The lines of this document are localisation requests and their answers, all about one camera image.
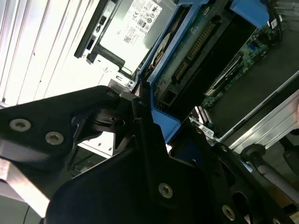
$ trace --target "black cable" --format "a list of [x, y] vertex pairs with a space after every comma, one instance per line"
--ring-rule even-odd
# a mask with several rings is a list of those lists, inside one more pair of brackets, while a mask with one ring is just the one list
[[27, 211], [26, 211], [26, 213], [25, 213], [24, 220], [23, 220], [23, 224], [25, 224], [25, 221], [26, 221], [26, 217], [27, 217], [27, 214], [28, 214], [29, 208], [30, 208], [30, 206], [28, 205], [28, 208], [27, 208]]
[[275, 19], [277, 21], [277, 26], [273, 30], [273, 36], [271, 37], [271, 41], [272, 43], [274, 43], [275, 41], [282, 42], [282, 28], [281, 28], [279, 15], [269, 0], [262, 0], [262, 2], [266, 5], [268, 9], [270, 27], [271, 27], [271, 23]]

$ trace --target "screw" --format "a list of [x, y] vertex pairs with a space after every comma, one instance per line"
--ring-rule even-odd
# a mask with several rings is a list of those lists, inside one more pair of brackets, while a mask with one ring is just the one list
[[225, 147], [225, 146], [221, 146], [221, 149], [224, 151], [224, 152], [227, 152], [228, 149]]
[[277, 218], [273, 218], [273, 224], [280, 224], [280, 221]]
[[49, 132], [46, 134], [45, 139], [49, 144], [57, 146], [64, 141], [64, 136], [59, 132]]
[[222, 206], [222, 212], [230, 221], [235, 220], [235, 213], [228, 205]]
[[159, 184], [159, 192], [165, 198], [172, 198], [173, 191], [167, 183]]
[[14, 119], [9, 123], [11, 129], [17, 132], [25, 132], [31, 128], [31, 123], [25, 119]]
[[115, 97], [115, 94], [112, 93], [112, 92], [109, 92], [109, 91], [107, 92], [107, 95], [110, 96], [110, 97]]

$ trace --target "metal frame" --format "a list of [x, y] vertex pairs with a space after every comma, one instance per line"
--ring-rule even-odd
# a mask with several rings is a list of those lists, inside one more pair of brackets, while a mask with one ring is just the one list
[[46, 216], [50, 202], [11, 161], [0, 158], [0, 179], [5, 181], [40, 216]]
[[298, 124], [299, 90], [249, 129], [229, 147], [237, 153], [251, 144], [260, 144], [266, 149], [299, 127]]

